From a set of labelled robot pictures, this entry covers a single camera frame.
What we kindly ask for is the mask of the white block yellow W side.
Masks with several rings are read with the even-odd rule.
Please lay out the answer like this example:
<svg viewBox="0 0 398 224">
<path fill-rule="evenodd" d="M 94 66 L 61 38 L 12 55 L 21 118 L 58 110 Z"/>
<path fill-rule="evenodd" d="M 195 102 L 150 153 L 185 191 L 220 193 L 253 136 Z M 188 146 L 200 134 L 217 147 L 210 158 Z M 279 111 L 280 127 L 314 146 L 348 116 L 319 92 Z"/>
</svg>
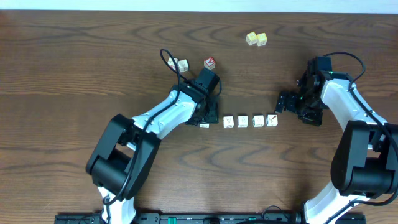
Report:
<svg viewBox="0 0 398 224">
<path fill-rule="evenodd" d="M 234 117 L 233 116 L 224 116 L 223 117 L 223 127 L 224 128 L 233 128 L 234 127 Z"/>
</svg>

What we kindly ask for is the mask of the white block green Z side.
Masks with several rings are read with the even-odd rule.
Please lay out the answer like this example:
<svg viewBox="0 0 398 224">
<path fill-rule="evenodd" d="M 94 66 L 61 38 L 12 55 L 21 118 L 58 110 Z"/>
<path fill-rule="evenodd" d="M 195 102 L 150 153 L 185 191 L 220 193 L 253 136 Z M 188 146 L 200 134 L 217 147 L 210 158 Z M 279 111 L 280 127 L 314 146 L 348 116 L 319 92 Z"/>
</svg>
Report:
<svg viewBox="0 0 398 224">
<path fill-rule="evenodd" d="M 253 127 L 254 128 L 260 128 L 263 127 L 265 125 L 265 119 L 263 115 L 254 115 L 253 119 Z"/>
</svg>

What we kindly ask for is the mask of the white block red U side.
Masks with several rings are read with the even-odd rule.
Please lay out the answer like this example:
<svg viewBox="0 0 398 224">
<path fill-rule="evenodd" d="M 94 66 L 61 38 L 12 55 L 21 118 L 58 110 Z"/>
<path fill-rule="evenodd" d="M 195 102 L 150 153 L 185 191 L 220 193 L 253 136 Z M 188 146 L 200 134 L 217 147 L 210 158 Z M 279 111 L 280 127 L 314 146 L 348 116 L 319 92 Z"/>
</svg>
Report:
<svg viewBox="0 0 398 224">
<path fill-rule="evenodd" d="M 246 128 L 248 127 L 249 120 L 247 115 L 239 115 L 238 116 L 238 127 L 239 128 Z"/>
</svg>

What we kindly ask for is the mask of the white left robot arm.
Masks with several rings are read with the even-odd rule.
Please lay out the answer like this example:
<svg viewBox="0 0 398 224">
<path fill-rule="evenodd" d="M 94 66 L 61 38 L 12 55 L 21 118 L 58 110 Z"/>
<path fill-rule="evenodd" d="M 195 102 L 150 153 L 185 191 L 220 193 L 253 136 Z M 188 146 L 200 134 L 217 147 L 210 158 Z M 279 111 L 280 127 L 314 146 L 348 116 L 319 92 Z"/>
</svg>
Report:
<svg viewBox="0 0 398 224">
<path fill-rule="evenodd" d="M 148 112 L 127 118 L 114 116 L 86 164 L 103 198 L 105 223 L 131 223 L 134 197 L 144 185 L 161 141 L 182 123 L 218 122 L 214 84 L 174 85 L 169 96 Z"/>
</svg>

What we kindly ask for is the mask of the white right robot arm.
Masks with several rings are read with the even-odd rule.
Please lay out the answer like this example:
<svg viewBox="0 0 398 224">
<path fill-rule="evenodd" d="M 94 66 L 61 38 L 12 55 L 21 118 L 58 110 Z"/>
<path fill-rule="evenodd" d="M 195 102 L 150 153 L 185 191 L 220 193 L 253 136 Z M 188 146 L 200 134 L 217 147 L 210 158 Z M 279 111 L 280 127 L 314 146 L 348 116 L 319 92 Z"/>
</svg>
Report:
<svg viewBox="0 0 398 224">
<path fill-rule="evenodd" d="M 336 223 L 356 205 L 385 206 L 397 197 L 397 126 L 375 113 L 347 73 L 306 72 L 299 92 L 282 91 L 276 113 L 290 111 L 319 126 L 329 109 L 343 135 L 328 185 L 306 201 L 294 223 Z"/>
</svg>

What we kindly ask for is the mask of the white block green 4 side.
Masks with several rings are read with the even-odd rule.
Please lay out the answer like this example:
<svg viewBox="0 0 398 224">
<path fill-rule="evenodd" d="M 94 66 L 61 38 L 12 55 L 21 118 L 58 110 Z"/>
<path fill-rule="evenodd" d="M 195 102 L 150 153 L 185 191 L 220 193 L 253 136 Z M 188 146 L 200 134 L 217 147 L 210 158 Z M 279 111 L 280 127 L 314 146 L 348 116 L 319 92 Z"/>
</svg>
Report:
<svg viewBox="0 0 398 224">
<path fill-rule="evenodd" d="M 200 127 L 200 128 L 209 128 L 209 127 L 210 127 L 210 124 L 208 124 L 208 123 L 202 123 L 202 124 L 199 124 L 199 127 Z"/>
</svg>

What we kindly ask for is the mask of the block with blue side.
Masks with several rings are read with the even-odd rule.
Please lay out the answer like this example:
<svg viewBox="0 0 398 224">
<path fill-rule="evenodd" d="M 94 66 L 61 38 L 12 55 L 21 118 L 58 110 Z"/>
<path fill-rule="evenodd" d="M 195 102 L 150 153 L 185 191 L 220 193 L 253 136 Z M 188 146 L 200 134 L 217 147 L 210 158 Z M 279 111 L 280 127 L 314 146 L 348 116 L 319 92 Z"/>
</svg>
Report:
<svg viewBox="0 0 398 224">
<path fill-rule="evenodd" d="M 278 125 L 278 116 L 276 114 L 268 114 L 266 116 L 266 126 L 276 127 Z"/>
</svg>

